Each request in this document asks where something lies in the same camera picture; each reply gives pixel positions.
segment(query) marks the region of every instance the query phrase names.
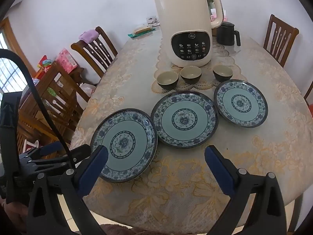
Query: black pitcher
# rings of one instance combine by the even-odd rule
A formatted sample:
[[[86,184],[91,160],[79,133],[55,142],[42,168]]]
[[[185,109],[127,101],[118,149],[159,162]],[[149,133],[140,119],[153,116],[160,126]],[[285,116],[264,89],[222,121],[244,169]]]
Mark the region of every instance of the black pitcher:
[[[241,46],[239,32],[235,31],[235,25],[229,22],[223,22],[217,28],[216,41],[225,46],[233,46],[235,44],[235,35],[237,46]]]

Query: white plastic bag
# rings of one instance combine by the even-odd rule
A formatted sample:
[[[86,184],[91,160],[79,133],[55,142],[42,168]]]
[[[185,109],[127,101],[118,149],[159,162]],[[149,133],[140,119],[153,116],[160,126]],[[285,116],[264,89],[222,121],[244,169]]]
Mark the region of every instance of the white plastic bag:
[[[82,83],[79,86],[89,97],[91,97],[91,95],[93,94],[93,92],[95,91],[96,87],[93,85],[89,85],[86,83]],[[85,110],[86,106],[87,106],[87,102],[79,95],[79,93],[76,93],[76,97],[77,97],[77,102],[78,104],[81,106],[81,108],[83,110]]]

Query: plate rim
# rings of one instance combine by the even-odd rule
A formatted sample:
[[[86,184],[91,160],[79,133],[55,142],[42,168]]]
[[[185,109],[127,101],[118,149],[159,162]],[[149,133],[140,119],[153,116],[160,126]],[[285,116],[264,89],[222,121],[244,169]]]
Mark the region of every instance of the plate rim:
[[[216,107],[216,105],[215,105],[215,102],[212,101],[211,98],[208,97],[207,95],[205,95],[205,94],[203,94],[203,93],[200,93],[200,92],[197,92],[197,91],[192,91],[192,90],[175,91],[175,92],[169,93],[169,94],[167,94],[166,96],[162,97],[162,98],[155,104],[155,106],[154,106],[153,109],[152,109],[152,112],[151,112],[151,119],[152,119],[152,121],[153,121],[154,114],[155,114],[155,112],[156,112],[156,110],[157,110],[157,107],[160,105],[160,103],[162,103],[165,99],[171,97],[171,96],[174,95],[174,94],[185,94],[185,93],[188,93],[188,94],[196,94],[196,95],[199,95],[199,96],[201,96],[201,97],[203,97],[203,98],[205,98],[205,99],[209,99],[209,100],[212,102],[212,106],[213,106],[214,113],[215,113],[215,117],[216,117],[216,122],[215,122],[214,128],[213,128],[213,130],[212,130],[212,132],[210,133],[209,136],[207,136],[203,141],[201,141],[201,142],[199,142],[199,143],[196,143],[196,144],[194,144],[194,145],[192,145],[192,146],[189,146],[189,147],[177,147],[177,146],[173,146],[172,144],[167,143],[167,142],[165,142],[164,140],[162,140],[161,138],[159,138],[159,135],[158,135],[158,139],[159,139],[162,143],[164,143],[164,144],[167,145],[167,146],[171,146],[171,147],[178,148],[178,149],[189,149],[189,148],[197,147],[197,146],[200,146],[200,145],[204,144],[208,139],[210,139],[210,138],[214,135],[214,133],[215,133],[215,131],[216,131],[218,125],[219,125],[219,113],[218,113],[218,109],[217,109],[217,107]]]
[[[255,89],[260,93],[260,95],[263,97],[263,99],[264,99],[264,101],[265,101],[265,107],[266,107],[266,111],[265,111],[264,118],[261,120],[260,123],[258,123],[258,124],[256,124],[256,125],[251,125],[251,126],[239,125],[239,124],[237,124],[237,123],[231,121],[227,116],[225,116],[225,115],[221,112],[221,110],[220,110],[220,108],[219,108],[219,106],[218,106],[218,103],[217,103],[217,91],[218,91],[225,83],[228,83],[228,82],[243,82],[243,83],[246,83],[247,85],[249,85],[249,86],[255,88]],[[244,80],[227,80],[227,81],[224,81],[224,82],[222,82],[221,84],[219,84],[219,85],[216,87],[215,91],[214,91],[214,102],[215,102],[215,105],[216,105],[216,107],[217,107],[219,113],[221,114],[221,116],[222,116],[223,118],[225,118],[227,121],[231,122],[232,124],[237,125],[237,126],[242,127],[242,128],[255,128],[255,127],[260,126],[261,124],[263,124],[263,123],[265,122],[265,120],[267,119],[267,115],[268,115],[268,113],[269,113],[269,107],[268,107],[268,105],[267,105],[267,100],[265,99],[263,93],[262,93],[255,85],[252,85],[251,83],[249,83],[249,82],[247,82],[247,81],[244,81]]]
[[[152,127],[153,127],[153,131],[154,131],[154,137],[155,137],[155,141],[154,141],[154,146],[153,146],[153,154],[150,156],[150,159],[149,161],[147,162],[147,164],[143,167],[142,170],[140,170],[140,173],[137,174],[137,175],[133,175],[131,176],[130,178],[128,179],[124,179],[124,180],[114,180],[114,179],[110,179],[104,175],[102,175],[102,171],[99,175],[100,178],[102,178],[103,180],[105,181],[108,181],[108,182],[111,182],[111,183],[124,183],[124,182],[128,182],[130,180],[133,180],[134,178],[138,177],[140,174],[142,174],[146,168],[149,167],[150,163],[152,162],[154,156],[155,156],[155,153],[156,153],[156,150],[157,150],[157,142],[158,142],[158,135],[157,135],[157,128],[153,122],[153,120],[151,119],[151,117],[145,113],[144,111],[142,110],[139,110],[139,109],[135,109],[135,108],[126,108],[126,109],[121,109],[121,110],[117,110],[115,112],[113,112],[112,114],[110,114],[109,116],[107,116],[99,125],[98,127],[96,128],[96,130],[94,131],[93,135],[92,135],[92,138],[91,138],[91,141],[90,141],[90,146],[91,146],[91,149],[92,149],[92,146],[93,146],[93,142],[95,140],[95,135],[96,135],[96,132],[98,132],[98,130],[102,127],[102,125],[107,121],[109,120],[111,117],[115,116],[116,114],[118,113],[121,113],[121,112],[124,112],[124,111],[136,111],[136,112],[139,112],[141,114],[143,114],[144,116],[146,116],[148,118],[148,120],[150,121],[150,123],[152,124]]]

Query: black pitcher handle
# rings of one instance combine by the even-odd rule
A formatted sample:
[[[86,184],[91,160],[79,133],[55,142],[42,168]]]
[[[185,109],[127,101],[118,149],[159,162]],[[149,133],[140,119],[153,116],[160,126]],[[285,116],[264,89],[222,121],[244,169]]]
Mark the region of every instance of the black pitcher handle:
[[[235,32],[235,36],[236,36],[237,46],[241,46],[239,32],[238,31],[234,31],[234,32]]]

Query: dining table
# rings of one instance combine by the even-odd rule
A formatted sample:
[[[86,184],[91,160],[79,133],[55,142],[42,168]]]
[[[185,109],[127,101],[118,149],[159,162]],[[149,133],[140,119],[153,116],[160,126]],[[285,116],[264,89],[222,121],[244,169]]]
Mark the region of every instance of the dining table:
[[[136,108],[150,115],[155,104],[173,91],[198,91],[213,100],[219,82],[212,68],[219,64],[233,70],[232,79],[247,81],[262,92],[268,104],[265,122],[242,128],[219,115],[215,134],[200,146],[177,149],[159,141],[152,162],[137,178],[125,183],[98,178],[84,197],[91,211],[150,231],[208,232],[230,199],[205,162],[209,145],[250,174],[273,172],[285,205],[313,183],[313,118],[290,76],[248,36],[241,36],[240,47],[220,45],[213,37],[212,48],[212,59],[201,67],[199,82],[190,85],[179,78],[177,87],[166,91],[156,78],[164,71],[179,73],[181,68],[168,59],[161,29],[130,38],[97,85],[70,148],[90,144],[98,125],[113,112]],[[238,226],[245,223],[253,197],[250,195]]]

